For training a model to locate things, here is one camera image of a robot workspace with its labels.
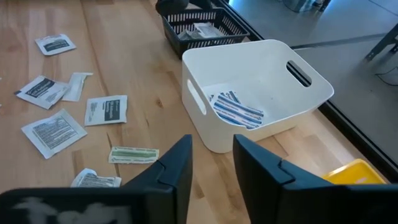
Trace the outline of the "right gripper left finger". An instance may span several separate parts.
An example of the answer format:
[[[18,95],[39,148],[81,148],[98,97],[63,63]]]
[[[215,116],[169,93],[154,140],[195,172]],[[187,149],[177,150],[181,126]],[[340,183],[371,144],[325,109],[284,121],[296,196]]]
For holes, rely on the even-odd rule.
[[[193,178],[189,134],[121,187],[14,189],[1,223],[186,223]]]

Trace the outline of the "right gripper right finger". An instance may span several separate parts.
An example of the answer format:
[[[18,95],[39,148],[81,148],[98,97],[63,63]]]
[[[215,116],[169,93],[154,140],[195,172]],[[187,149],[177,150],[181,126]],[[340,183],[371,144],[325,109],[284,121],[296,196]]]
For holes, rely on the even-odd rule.
[[[397,185],[338,185],[233,137],[238,183],[251,223],[397,223]]]

